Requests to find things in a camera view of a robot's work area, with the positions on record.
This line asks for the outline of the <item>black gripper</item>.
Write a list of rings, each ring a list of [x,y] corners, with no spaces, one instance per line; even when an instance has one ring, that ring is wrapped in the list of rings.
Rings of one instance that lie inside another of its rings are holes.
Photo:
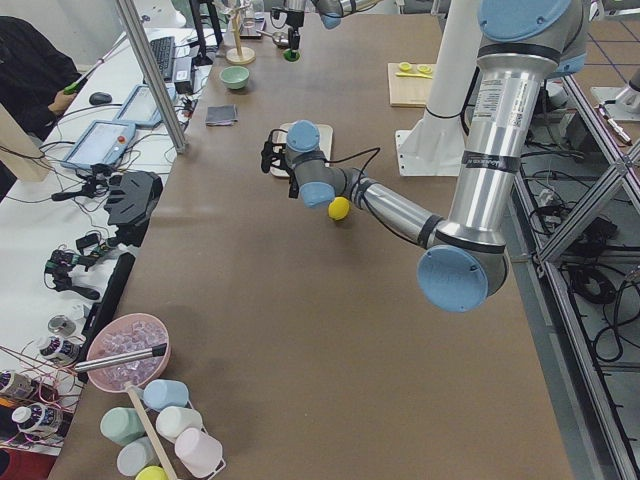
[[[296,176],[296,168],[297,165],[296,164],[284,164],[284,169],[286,171],[286,173],[288,174],[288,178],[289,178],[289,190],[288,190],[288,197],[289,198],[298,198],[299,197],[299,181],[297,179]]]
[[[303,10],[289,9],[285,10],[286,21],[288,26],[288,44],[291,51],[298,51],[300,45],[299,29],[304,25],[305,12]]]

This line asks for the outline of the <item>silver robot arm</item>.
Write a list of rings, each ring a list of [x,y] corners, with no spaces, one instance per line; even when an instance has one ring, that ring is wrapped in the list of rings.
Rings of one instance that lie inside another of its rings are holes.
[[[584,1],[483,1],[476,23],[479,92],[447,217],[409,201],[354,168],[334,168],[316,125],[289,128],[275,163],[290,196],[307,207],[346,196],[381,224],[424,249],[417,267],[425,297],[459,313],[480,306],[505,282],[502,215],[542,83],[584,64],[589,7]]]
[[[311,1],[314,11],[320,16],[327,29],[337,27],[342,18],[366,11],[378,4],[376,0],[319,0]],[[288,26],[288,46],[291,52],[297,52],[300,45],[300,29],[304,25],[306,1],[285,1],[280,8],[273,8],[272,17],[277,19],[281,13],[286,15]]]

